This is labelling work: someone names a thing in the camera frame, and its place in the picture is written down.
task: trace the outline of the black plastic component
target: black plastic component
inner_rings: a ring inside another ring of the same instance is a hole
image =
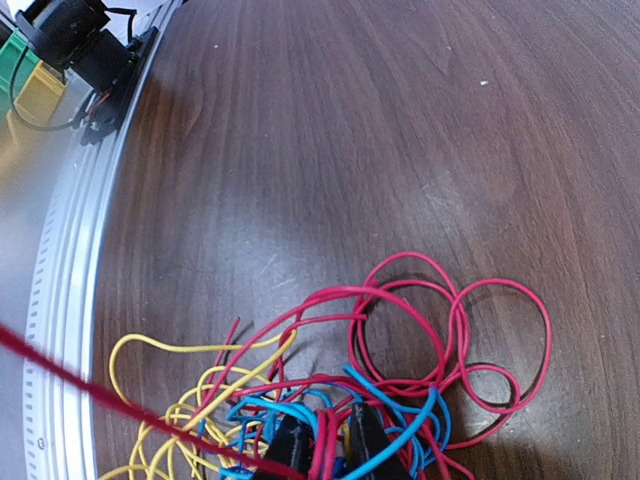
[[[9,37],[11,36],[11,29],[4,24],[4,22],[0,21],[0,48],[7,43]]]
[[[63,71],[109,22],[105,8],[96,0],[36,0],[18,12],[16,23],[34,53]]]
[[[349,467],[354,469],[376,456],[389,445],[389,439],[373,409],[366,403],[354,403],[351,407]],[[397,455],[393,455],[378,468],[368,473],[364,480],[411,480]]]
[[[287,465],[306,475],[311,468],[311,441],[309,427],[297,418],[286,415],[269,445],[264,458]],[[281,477],[258,470],[253,480],[282,480]]]
[[[138,84],[138,79],[158,36],[153,27],[140,37],[136,37],[127,52],[133,54],[127,64],[127,71],[105,91],[106,100],[88,118],[88,126],[81,139],[82,145],[95,144],[122,125],[129,103]]]
[[[97,92],[108,90],[126,77],[127,70],[138,59],[108,30],[94,35],[77,57],[72,64],[73,70]]]
[[[61,73],[72,68],[98,93],[126,81],[136,56],[102,28],[100,0],[36,0],[16,23],[34,53]]]

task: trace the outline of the red wire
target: red wire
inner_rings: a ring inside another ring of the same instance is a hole
[[[380,284],[376,277],[382,272],[383,269],[396,261],[407,258],[417,259],[428,264],[439,274],[440,277],[442,277],[444,286],[420,279],[407,279],[394,281],[387,284]],[[538,310],[542,314],[547,338],[546,347],[540,367],[540,373],[534,384],[530,387],[529,393],[527,393],[524,397],[522,396],[522,389],[517,379],[506,369],[487,364],[476,364],[469,366],[467,362],[467,355],[471,345],[471,327],[468,315],[464,308],[464,302],[466,301],[466,298],[477,289],[491,286],[512,288],[521,292],[535,303]],[[440,337],[437,335],[432,325],[424,318],[423,315],[421,315],[412,306],[408,305],[403,299],[393,294],[394,290],[405,287],[422,287],[428,290],[435,291],[440,294],[447,302],[449,302],[450,310],[448,319],[448,338],[446,340],[446,346],[442,344]],[[308,311],[313,309],[314,307],[323,306],[330,302],[349,298],[355,300],[353,310],[349,314],[321,316],[309,319],[303,318],[308,313]],[[373,302],[378,300],[389,302],[402,309],[414,321],[416,321],[418,325],[421,326],[421,328],[429,337],[430,342],[433,344],[433,348],[437,354],[438,364],[424,378],[417,380],[385,379],[371,360],[371,356],[367,349],[364,338],[364,322],[367,320],[368,309],[373,305]],[[367,276],[362,286],[331,287],[320,290],[310,295],[301,305],[278,317],[269,325],[262,328],[252,339],[250,339],[237,353],[232,356],[220,375],[216,376],[214,373],[209,377],[209,383],[213,383],[212,389],[207,392],[207,394],[203,398],[202,405],[196,410],[196,413],[194,415],[197,415],[199,412],[201,412],[202,409],[204,409],[206,405],[208,405],[211,400],[215,398],[220,385],[225,381],[225,378],[230,373],[231,368],[237,364],[237,362],[245,355],[245,353],[251,348],[252,345],[260,341],[265,335],[278,328],[284,322],[291,319],[293,320],[293,323],[284,329],[282,337],[280,339],[280,345],[284,344],[293,330],[310,325],[322,324],[325,322],[348,321],[349,328],[347,340],[351,366],[361,375],[367,378],[379,390],[381,390],[389,397],[396,399],[396,401],[402,402],[403,400],[408,399],[426,399],[429,393],[429,388],[432,386],[435,386],[436,388],[438,388],[440,393],[444,394],[447,389],[460,381],[464,390],[478,406],[480,406],[487,412],[500,415],[496,423],[494,423],[489,429],[487,429],[480,435],[467,439],[463,442],[450,444],[448,445],[447,450],[456,450],[477,445],[478,443],[484,441],[485,439],[496,433],[498,430],[500,430],[500,428],[504,426],[504,424],[513,415],[513,413],[526,407],[538,395],[542,383],[544,382],[544,379],[546,377],[551,359],[552,331],[549,315],[542,301],[531,290],[510,280],[488,279],[469,285],[468,287],[458,292],[444,269],[442,269],[442,267],[440,267],[432,259],[419,253],[404,252],[394,255],[377,265]],[[239,320],[236,320],[225,343],[229,343],[231,341],[231,338],[235,333],[238,324]],[[0,330],[0,333],[3,332],[7,332],[6,329],[2,328],[2,330]],[[158,420],[155,414],[153,414],[152,412],[143,410],[141,407],[130,407],[124,404],[117,396],[113,395],[111,392],[107,391],[103,387],[100,387],[99,385],[93,385],[83,382],[81,379],[73,376],[69,372],[62,370],[60,367],[57,367],[48,360],[44,359],[44,357],[38,357],[39,354],[37,354],[37,352],[34,352],[32,350],[25,350],[24,347],[30,347],[26,346],[20,339],[17,339],[17,342],[20,342],[17,343],[16,338],[14,338],[15,334],[11,335],[13,335],[13,337],[7,337],[7,334],[4,333],[2,336],[0,336],[0,341],[2,341],[3,344],[11,348],[12,350],[16,351],[16,353],[23,355],[29,359],[33,359],[35,363],[38,363],[44,368],[47,368],[52,373],[61,376],[64,380],[69,381],[70,383],[76,385],[78,388],[89,392],[89,394],[93,398],[108,406],[109,408],[120,411],[121,413],[131,416],[136,420],[145,421],[166,433],[176,435],[185,441],[193,443],[202,450],[206,450],[212,453],[221,453],[222,455],[225,455],[229,458],[238,459],[246,465],[257,466],[262,471],[268,471],[277,475],[289,476],[290,478],[302,478],[302,476],[299,474],[293,474],[292,470],[290,469],[287,469],[278,464],[273,465],[273,462],[264,462],[259,458],[258,445],[262,436],[262,432],[264,430],[264,424],[260,425],[257,429],[256,438],[254,441],[255,458],[246,457],[244,455],[238,454],[237,452],[231,452],[230,450],[224,448],[215,447],[203,440],[196,439],[194,436],[190,435],[189,432],[182,432],[171,426],[168,426],[165,422]],[[356,353],[356,346],[359,350],[359,355]],[[216,359],[215,365],[219,364],[222,356],[223,353],[220,352]],[[502,375],[511,386],[514,397],[513,402],[509,405],[495,406],[490,405],[482,400],[475,393],[469,381],[469,375],[476,372],[493,372]],[[276,375],[279,377],[279,382],[274,382],[270,385],[244,388],[240,392],[234,392],[230,401],[233,402],[241,399],[246,395],[254,395],[267,391],[274,391],[277,401],[280,401],[284,393],[292,388],[299,388],[299,390],[294,395],[290,396],[287,399],[288,402],[291,402],[302,395],[306,389],[310,388],[314,384],[330,383],[350,389],[355,394],[360,395],[366,403],[376,408],[382,415],[383,425],[385,426],[385,428],[396,426],[397,424],[397,419],[390,416],[389,412],[386,408],[384,408],[382,403],[374,398],[369,391],[367,391],[360,384],[358,384],[358,382],[350,377],[315,374],[308,379],[285,380],[284,359],[282,356],[277,360],[276,363],[274,363],[267,378],[271,380],[275,378]],[[344,400],[338,402],[333,410],[317,412],[318,438],[316,439],[310,478],[319,479],[321,476],[323,480],[331,478],[333,461],[335,459],[335,451],[338,441],[338,428],[351,415],[350,404],[353,402],[353,400],[354,399],[352,397],[347,397]],[[247,410],[255,413],[263,411],[264,409],[251,407]],[[407,423],[409,423],[412,421],[412,418],[414,416],[406,415],[405,417]],[[436,464],[443,478],[450,478],[448,473],[449,467],[458,470],[460,473],[467,476],[467,478],[473,478],[471,472],[448,458],[445,453],[440,452],[438,445],[436,445],[435,440],[433,439],[431,428],[431,422],[425,423],[423,428],[418,432],[418,435],[433,449],[436,458]],[[405,466],[410,465],[411,461],[413,460],[413,456],[415,455],[412,443],[409,442],[405,446],[405,448],[403,448],[398,453],[398,455]],[[426,479],[424,472],[419,472],[418,478]]]
[[[213,455],[223,455],[224,457],[241,461],[246,465],[258,467],[261,470],[273,473],[274,475],[279,475],[283,478],[294,478],[299,480],[304,479],[303,475],[285,465],[262,458],[247,457],[231,449],[212,445],[202,439],[199,439],[198,437],[192,436],[190,432],[180,430],[172,425],[165,423],[164,421],[160,420],[159,416],[156,413],[150,410],[146,410],[135,404],[125,403],[116,394],[110,392],[102,385],[85,382],[79,376],[69,372],[68,370],[65,370],[63,367],[52,362],[44,355],[33,349],[31,346],[27,345],[18,335],[13,333],[2,324],[0,324],[0,344],[16,353],[17,355],[26,358],[36,365],[41,366],[42,368],[57,376],[58,378],[64,380],[65,382],[70,383],[78,390],[88,393],[91,398],[93,398],[96,402],[103,405],[104,407],[115,410],[116,412],[119,412],[129,418],[133,418],[134,420],[137,420],[139,422],[144,422],[168,435],[178,437],[183,442],[190,443],[200,450],[204,450]]]
[[[111,92],[105,92],[104,94],[102,94],[102,96],[98,100],[96,100],[96,103],[94,103],[89,109],[89,113],[87,113],[87,118],[93,117],[98,107],[102,105],[104,102],[106,102],[110,96],[111,96]]]

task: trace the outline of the metal edge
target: metal edge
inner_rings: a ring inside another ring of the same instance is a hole
[[[70,151],[45,219],[26,339],[84,378],[91,376],[99,257],[120,158],[162,35],[181,3],[168,1],[147,17],[147,28],[156,26],[160,34],[122,127],[96,146]],[[97,478],[90,398],[30,362],[24,365],[23,423],[29,480]]]

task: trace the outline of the table surface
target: table surface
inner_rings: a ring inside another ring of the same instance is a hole
[[[585,0],[191,0],[174,16],[128,139],[104,244],[94,377],[124,334],[219,343],[403,250],[462,286],[533,288],[554,325],[540,396],[452,454],[477,478],[639,478],[640,6]],[[390,275],[422,271],[407,262]],[[536,375],[535,308],[472,304],[470,359]],[[403,292],[442,335],[446,305]],[[367,327],[387,375],[433,367],[407,318]],[[344,325],[312,330],[291,376],[337,372]],[[210,356],[131,346],[131,398],[164,409]],[[504,400],[500,378],[478,391]],[[457,389],[454,438],[482,415]],[[137,426],[96,409],[101,472]]]

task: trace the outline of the green block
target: green block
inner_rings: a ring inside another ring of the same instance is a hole
[[[14,31],[7,43],[0,49],[0,118],[3,118],[11,109],[9,83],[11,82],[11,76],[16,68],[18,59],[26,46],[27,42],[17,31]],[[16,98],[20,95],[24,84],[29,79],[31,72],[36,68],[39,61],[40,59],[33,52],[27,52],[27,55],[20,65],[13,89]]]

